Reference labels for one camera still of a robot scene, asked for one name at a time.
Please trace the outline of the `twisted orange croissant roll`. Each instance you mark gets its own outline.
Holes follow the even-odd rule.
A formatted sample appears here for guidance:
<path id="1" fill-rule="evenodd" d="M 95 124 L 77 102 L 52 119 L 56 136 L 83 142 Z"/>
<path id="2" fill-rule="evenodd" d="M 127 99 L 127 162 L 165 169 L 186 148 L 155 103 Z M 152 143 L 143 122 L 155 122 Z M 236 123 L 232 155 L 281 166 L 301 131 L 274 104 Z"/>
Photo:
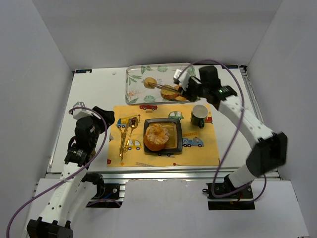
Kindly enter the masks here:
<path id="1" fill-rule="evenodd" d="M 181 88 L 181 86 L 179 86 L 179 85 L 174 86 L 174 89 L 177 90 L 177 91 L 178 91 L 180 88 Z M 178 95 L 174 98 L 174 100 L 176 100 L 176 101 L 186 101 L 187 99 L 186 99 L 185 97 L 181 96 L 180 94 L 178 94 Z"/>

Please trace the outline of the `metal serving tongs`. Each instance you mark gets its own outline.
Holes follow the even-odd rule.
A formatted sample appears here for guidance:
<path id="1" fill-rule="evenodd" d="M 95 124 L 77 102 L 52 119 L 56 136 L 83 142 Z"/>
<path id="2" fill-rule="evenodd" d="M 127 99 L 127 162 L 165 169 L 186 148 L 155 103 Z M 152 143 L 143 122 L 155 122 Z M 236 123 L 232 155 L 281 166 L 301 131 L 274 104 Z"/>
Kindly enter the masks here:
<path id="1" fill-rule="evenodd" d="M 182 91 L 179 91 L 179 90 L 177 91 L 174 88 L 166 87 L 166 86 L 163 86 L 163 85 L 160 85 L 160 84 L 157 84 L 156 88 L 163 89 L 163 90 L 166 90 L 166 91 L 169 91 L 169 92 L 173 92 L 173 93 L 177 93 L 177 94 L 183 95 Z"/>

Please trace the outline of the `black square plate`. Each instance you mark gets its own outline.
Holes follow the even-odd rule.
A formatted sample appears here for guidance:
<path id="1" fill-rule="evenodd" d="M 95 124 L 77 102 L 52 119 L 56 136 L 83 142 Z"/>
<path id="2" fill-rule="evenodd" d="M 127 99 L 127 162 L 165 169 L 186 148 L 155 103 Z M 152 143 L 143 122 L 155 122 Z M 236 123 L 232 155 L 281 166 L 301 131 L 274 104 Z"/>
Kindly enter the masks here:
<path id="1" fill-rule="evenodd" d="M 143 135 L 146 133 L 146 129 L 149 126 L 158 123 L 162 125 L 163 128 L 166 128 L 169 134 L 169 140 L 165 144 L 165 147 L 159 151 L 150 150 L 144 143 L 144 152 L 146 154 L 152 155 L 166 155 L 170 157 L 171 155 L 181 153 L 182 152 L 182 128 L 180 120 L 178 119 L 168 119 L 168 118 L 160 118 L 160 119 L 146 119 L 144 122 L 144 131 Z"/>

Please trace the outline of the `gold spoon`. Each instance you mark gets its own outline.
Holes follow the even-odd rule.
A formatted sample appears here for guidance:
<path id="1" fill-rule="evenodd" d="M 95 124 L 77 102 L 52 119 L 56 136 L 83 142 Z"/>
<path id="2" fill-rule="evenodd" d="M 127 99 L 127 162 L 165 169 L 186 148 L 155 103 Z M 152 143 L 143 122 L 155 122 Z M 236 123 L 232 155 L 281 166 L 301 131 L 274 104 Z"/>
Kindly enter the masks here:
<path id="1" fill-rule="evenodd" d="M 129 141 L 132 135 L 132 132 L 138 127 L 139 120 L 137 117 L 133 117 L 129 120 L 128 127 L 126 129 L 130 129 L 128 136 L 125 137 L 123 152 L 126 152 L 129 147 Z"/>

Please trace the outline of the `blue left table label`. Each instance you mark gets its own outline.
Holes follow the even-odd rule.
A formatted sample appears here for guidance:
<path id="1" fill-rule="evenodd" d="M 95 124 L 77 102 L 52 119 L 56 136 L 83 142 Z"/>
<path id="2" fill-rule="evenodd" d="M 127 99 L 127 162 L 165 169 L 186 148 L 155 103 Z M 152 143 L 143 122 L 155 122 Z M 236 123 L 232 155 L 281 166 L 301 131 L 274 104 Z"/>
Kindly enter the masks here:
<path id="1" fill-rule="evenodd" d="M 77 70 L 75 70 L 75 74 L 82 74 L 82 73 L 92 73 L 92 69 L 77 69 Z"/>

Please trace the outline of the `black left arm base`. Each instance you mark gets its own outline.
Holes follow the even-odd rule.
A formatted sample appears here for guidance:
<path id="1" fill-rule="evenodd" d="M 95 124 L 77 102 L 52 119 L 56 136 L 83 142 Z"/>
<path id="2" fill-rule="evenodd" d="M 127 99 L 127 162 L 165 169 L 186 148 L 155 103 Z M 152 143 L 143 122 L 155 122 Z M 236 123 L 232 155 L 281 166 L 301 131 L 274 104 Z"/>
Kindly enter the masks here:
<path id="1" fill-rule="evenodd" d="M 91 173 L 84 176 L 82 182 L 90 182 L 96 189 L 88 208 L 120 208 L 123 203 L 122 184 L 106 183 L 103 176 Z"/>

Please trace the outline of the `dark green mug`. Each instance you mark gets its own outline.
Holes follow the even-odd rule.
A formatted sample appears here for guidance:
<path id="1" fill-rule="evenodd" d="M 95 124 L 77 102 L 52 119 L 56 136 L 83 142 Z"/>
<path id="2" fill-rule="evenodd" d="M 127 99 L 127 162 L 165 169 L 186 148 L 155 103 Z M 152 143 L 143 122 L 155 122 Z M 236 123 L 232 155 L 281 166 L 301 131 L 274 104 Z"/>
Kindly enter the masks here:
<path id="1" fill-rule="evenodd" d="M 200 129 L 204 128 L 205 120 L 208 117 L 209 111 L 204 105 L 195 105 L 191 111 L 191 124 Z"/>

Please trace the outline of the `blue table label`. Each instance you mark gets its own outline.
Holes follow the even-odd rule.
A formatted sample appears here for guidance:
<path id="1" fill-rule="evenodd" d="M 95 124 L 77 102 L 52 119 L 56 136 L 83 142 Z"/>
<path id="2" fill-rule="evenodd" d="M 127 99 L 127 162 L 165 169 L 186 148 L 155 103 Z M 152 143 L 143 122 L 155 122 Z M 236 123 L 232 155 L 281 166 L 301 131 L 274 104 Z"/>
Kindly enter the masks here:
<path id="1" fill-rule="evenodd" d="M 92 69 L 77 69 L 77 70 L 75 70 L 75 74 L 82 74 L 82 73 L 92 73 Z"/>
<path id="2" fill-rule="evenodd" d="M 236 64 L 227 64 L 227 65 L 222 66 L 222 68 L 223 69 L 226 69 L 226 68 L 228 68 L 228 69 L 239 69 L 239 66 L 236 65 Z"/>

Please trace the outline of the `small round yellow cake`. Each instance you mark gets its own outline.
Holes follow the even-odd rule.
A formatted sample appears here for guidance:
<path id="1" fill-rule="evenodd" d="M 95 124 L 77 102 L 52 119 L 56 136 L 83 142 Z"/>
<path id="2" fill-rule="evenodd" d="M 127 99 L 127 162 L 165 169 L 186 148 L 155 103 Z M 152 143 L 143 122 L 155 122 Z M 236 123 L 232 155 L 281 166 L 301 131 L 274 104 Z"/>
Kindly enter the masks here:
<path id="1" fill-rule="evenodd" d="M 157 85 L 157 81 L 154 78 L 152 78 L 152 77 L 145 78 L 145 80 L 144 80 L 144 87 L 145 88 L 154 89 L 154 88 L 156 88 L 156 85 Z"/>

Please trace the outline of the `herb bread slice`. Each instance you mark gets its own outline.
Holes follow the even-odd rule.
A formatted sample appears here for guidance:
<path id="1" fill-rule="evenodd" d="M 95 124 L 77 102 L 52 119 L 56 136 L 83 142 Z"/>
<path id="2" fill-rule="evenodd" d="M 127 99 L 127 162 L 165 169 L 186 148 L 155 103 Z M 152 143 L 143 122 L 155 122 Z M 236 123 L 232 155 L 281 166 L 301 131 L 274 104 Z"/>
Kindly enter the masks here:
<path id="1" fill-rule="evenodd" d="M 179 86 L 176 85 L 176 86 L 171 86 L 171 85 L 164 85 L 164 87 L 166 88 L 172 88 L 176 91 L 178 91 L 178 88 Z M 161 89 L 160 90 L 160 93 L 161 93 L 161 96 L 164 98 L 164 99 L 167 99 L 167 100 L 175 100 L 176 97 L 179 95 L 178 93 L 175 93 L 175 92 L 171 92 L 171 91 L 168 91 L 166 89 Z"/>

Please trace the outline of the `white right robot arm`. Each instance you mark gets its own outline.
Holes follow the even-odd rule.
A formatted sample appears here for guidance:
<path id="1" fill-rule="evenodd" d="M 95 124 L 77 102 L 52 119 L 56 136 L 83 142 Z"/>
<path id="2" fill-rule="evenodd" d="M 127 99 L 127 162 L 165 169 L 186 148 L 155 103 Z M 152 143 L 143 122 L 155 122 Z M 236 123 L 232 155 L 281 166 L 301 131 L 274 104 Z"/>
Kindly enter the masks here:
<path id="1" fill-rule="evenodd" d="M 177 70 L 174 83 L 180 84 L 180 94 L 194 102 L 205 98 L 235 126 L 236 132 L 245 137 L 251 152 L 246 162 L 224 178 L 225 192 L 212 194 L 216 198 L 231 196 L 244 189 L 254 179 L 286 163 L 288 138 L 285 133 L 275 133 L 245 108 L 243 93 L 230 86 L 223 86 L 213 65 L 199 69 L 200 77 L 191 76 L 186 69 Z"/>

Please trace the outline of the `yellow vehicle-print placemat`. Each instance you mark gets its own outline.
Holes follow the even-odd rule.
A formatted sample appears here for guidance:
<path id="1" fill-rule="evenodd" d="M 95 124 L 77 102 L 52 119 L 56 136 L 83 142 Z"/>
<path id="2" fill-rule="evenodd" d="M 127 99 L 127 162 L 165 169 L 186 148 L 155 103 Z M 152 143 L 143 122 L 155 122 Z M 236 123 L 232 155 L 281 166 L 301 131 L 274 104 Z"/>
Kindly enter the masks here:
<path id="1" fill-rule="evenodd" d="M 220 157 L 211 113 L 204 128 L 191 124 L 193 104 L 115 106 L 116 122 L 110 128 L 107 149 L 109 167 L 217 166 Z M 138 127 L 132 132 L 129 147 L 119 155 L 121 134 L 128 120 L 137 117 Z M 158 156 L 144 152 L 143 130 L 146 119 L 178 119 L 182 128 L 182 152 Z"/>

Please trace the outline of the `large orange sugared bun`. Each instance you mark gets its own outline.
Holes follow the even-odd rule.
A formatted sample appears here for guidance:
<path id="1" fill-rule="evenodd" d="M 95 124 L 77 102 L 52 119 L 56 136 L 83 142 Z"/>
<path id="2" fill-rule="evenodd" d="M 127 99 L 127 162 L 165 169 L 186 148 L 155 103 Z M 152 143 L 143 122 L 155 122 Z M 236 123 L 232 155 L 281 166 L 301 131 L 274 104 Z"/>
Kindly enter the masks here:
<path id="1" fill-rule="evenodd" d="M 159 123 L 147 127 L 144 135 L 144 144 L 151 151 L 162 150 L 169 140 L 168 130 Z"/>

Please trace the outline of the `white leaf-print tray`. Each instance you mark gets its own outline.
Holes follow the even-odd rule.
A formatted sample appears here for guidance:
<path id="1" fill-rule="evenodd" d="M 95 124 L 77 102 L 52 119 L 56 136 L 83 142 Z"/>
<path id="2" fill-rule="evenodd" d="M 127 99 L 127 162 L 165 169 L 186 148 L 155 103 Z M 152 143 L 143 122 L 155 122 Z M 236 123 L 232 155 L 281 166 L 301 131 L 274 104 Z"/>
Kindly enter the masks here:
<path id="1" fill-rule="evenodd" d="M 148 89 L 144 86 L 146 78 L 154 78 L 158 84 L 175 86 L 175 72 L 185 69 L 188 63 L 144 64 L 126 69 L 125 100 L 129 105 L 173 103 L 173 100 L 161 96 L 160 89 Z"/>

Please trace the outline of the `blue right table label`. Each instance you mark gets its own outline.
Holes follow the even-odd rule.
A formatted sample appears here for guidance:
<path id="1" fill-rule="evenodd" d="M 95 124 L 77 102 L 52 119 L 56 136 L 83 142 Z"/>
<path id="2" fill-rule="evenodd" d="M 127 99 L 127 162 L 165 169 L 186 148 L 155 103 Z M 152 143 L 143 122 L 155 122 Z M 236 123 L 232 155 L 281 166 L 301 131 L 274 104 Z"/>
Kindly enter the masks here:
<path id="1" fill-rule="evenodd" d="M 236 64 L 227 64 L 227 65 L 222 66 L 222 68 L 223 69 L 226 69 L 226 68 L 228 68 L 228 69 L 239 69 L 239 66 L 236 65 Z"/>

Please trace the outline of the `aluminium table frame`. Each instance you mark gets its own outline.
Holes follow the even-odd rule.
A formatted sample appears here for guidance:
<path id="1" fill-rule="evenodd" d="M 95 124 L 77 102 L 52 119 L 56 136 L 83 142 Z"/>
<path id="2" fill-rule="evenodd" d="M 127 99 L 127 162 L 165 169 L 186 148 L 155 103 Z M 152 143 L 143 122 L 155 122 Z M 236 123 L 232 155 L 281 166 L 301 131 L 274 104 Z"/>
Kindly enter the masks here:
<path id="1" fill-rule="evenodd" d="M 261 119 L 260 109 L 252 94 L 245 69 L 241 66 L 238 69 L 233 69 L 232 72 L 241 85 L 245 98 L 245 107 L 258 119 Z M 78 101 L 84 102 L 88 107 L 99 106 L 105 110 L 112 110 L 116 105 L 125 105 L 125 73 L 125 68 L 93 69 L 91 73 L 76 72 L 73 76 L 66 108 L 68 110 L 71 109 Z M 211 114 L 218 151 L 222 155 L 234 133 L 235 126 L 214 108 L 211 109 Z M 57 179 L 61 175 L 67 144 L 74 134 L 74 128 L 75 120 L 66 112 L 45 176 L 47 179 Z M 89 167 L 90 171 L 103 174 L 106 179 L 211 179 L 216 170 L 215 167 L 174 165 L 169 167 L 110 168 L 106 164 L 107 149 L 108 145 L 105 145 L 102 152 Z M 250 151 L 247 140 L 242 134 L 238 134 L 218 177 L 224 177 L 229 172 L 242 166 Z"/>

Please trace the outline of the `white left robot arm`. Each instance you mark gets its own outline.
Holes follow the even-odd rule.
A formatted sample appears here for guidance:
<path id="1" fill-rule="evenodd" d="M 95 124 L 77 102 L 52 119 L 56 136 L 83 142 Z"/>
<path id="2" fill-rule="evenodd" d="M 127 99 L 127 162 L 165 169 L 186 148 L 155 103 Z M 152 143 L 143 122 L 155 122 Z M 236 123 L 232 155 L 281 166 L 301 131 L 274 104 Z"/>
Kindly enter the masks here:
<path id="1" fill-rule="evenodd" d="M 93 198 L 102 198 L 106 187 L 103 177 L 88 171 L 89 165 L 100 153 L 96 150 L 98 138 L 106 134 L 115 122 L 114 111 L 84 106 L 69 112 L 76 120 L 75 135 L 67 146 L 67 154 L 59 182 L 39 217 L 27 224 L 31 238 L 71 238 L 71 225 Z"/>

